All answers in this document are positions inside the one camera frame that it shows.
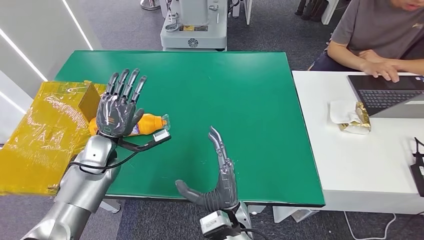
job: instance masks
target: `laptop keyboard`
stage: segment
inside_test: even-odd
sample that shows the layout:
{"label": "laptop keyboard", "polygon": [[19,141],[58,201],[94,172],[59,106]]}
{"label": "laptop keyboard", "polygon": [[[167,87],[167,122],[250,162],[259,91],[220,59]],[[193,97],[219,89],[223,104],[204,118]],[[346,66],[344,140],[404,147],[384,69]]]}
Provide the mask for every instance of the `laptop keyboard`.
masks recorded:
{"label": "laptop keyboard", "polygon": [[359,90],[363,103],[368,108],[385,109],[409,100],[424,91],[416,90]]}

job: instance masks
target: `white cable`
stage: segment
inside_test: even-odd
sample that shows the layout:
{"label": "white cable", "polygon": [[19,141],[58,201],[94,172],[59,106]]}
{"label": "white cable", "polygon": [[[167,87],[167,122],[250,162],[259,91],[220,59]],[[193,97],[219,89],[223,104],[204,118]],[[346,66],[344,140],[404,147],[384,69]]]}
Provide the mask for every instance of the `white cable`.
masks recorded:
{"label": "white cable", "polygon": [[346,223],[347,223],[347,226],[349,227],[350,234],[352,235],[352,237],[355,240],[386,240],[386,238],[387,238],[387,230],[389,229],[390,224],[392,224],[396,220],[396,214],[392,213],[393,214],[393,219],[391,221],[389,221],[387,223],[387,225],[385,226],[384,237],[356,238],[354,236],[354,232],[352,231],[351,225],[349,224],[349,220],[348,220],[348,216],[346,215],[346,212],[343,211],[343,213],[344,213],[344,217],[346,218]]}

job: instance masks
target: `machine base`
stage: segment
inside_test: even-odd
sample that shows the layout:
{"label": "machine base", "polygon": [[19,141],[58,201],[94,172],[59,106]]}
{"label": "machine base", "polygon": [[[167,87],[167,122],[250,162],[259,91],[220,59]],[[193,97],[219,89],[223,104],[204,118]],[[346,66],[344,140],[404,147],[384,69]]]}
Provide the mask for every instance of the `machine base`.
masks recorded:
{"label": "machine base", "polygon": [[172,1],[171,11],[163,23],[160,41],[164,49],[221,49],[227,48],[227,0],[208,0],[208,6],[218,6],[217,10],[207,10],[208,23],[204,25],[184,24],[176,31],[168,32],[166,26],[173,23],[171,14],[181,14],[179,1]]}
{"label": "machine base", "polygon": [[164,47],[162,51],[167,52],[226,52],[227,48],[214,49],[214,48],[175,48],[175,47]]}
{"label": "machine base", "polygon": [[144,10],[156,10],[161,8],[159,0],[141,0],[140,6]]}

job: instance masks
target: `white wall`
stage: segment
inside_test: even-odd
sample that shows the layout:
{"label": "white wall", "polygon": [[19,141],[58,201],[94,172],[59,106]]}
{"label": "white wall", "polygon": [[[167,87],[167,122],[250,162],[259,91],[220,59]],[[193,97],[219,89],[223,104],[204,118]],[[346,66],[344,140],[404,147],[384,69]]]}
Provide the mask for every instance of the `white wall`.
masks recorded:
{"label": "white wall", "polygon": [[[0,30],[47,80],[54,79],[75,50],[90,50],[89,44],[95,50],[102,49],[78,0],[0,0]],[[0,36],[0,92],[26,111],[42,82],[42,77]],[[0,96],[0,144],[22,116]]]}
{"label": "white wall", "polygon": [[0,83],[0,143],[3,144],[18,126],[33,99],[2,71]]}

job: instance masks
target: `robotic arm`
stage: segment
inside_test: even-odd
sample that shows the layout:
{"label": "robotic arm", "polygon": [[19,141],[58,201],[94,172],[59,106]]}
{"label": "robotic arm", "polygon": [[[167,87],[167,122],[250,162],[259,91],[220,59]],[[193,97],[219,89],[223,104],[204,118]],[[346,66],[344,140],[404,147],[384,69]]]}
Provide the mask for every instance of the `robotic arm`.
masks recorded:
{"label": "robotic arm", "polygon": [[[125,85],[129,70],[112,75],[106,92],[100,99],[96,114],[98,133],[89,138],[85,148],[68,165],[46,216],[21,240],[78,240],[91,214],[96,213],[109,186],[120,171],[120,165],[138,152],[148,150],[171,138],[166,130],[153,135],[154,140],[136,146],[122,140],[129,135],[143,116],[143,109],[136,111],[140,91],[146,82],[142,76],[130,94],[139,74],[135,69]],[[134,153],[118,163],[115,148],[122,146]]]}
{"label": "robotic arm", "polygon": [[179,193],[190,202],[204,207],[211,214],[200,219],[203,236],[212,240],[251,240],[252,228],[248,207],[237,196],[234,164],[227,157],[227,151],[220,133],[210,127],[208,134],[212,141],[219,165],[218,182],[214,190],[200,193],[187,186],[182,180],[175,181]]}
{"label": "robotic arm", "polygon": [[[133,84],[139,74],[135,69],[125,85],[129,70],[112,75],[102,95],[96,114],[97,135],[89,138],[85,148],[68,164],[46,216],[21,240],[78,240],[91,214],[96,213],[109,186],[117,177],[120,166],[136,153],[146,151],[171,139],[167,130],[153,135],[153,140],[138,146],[122,140],[131,133],[142,118],[143,109],[136,110],[146,77],[142,76],[132,97]],[[247,233],[252,226],[246,204],[237,196],[233,161],[227,157],[219,132],[210,127],[219,164],[219,177],[214,190],[200,193],[189,188],[182,180],[175,182],[180,194],[212,212],[200,220],[203,235],[212,240],[251,240]],[[118,162],[117,146],[134,153]]]}

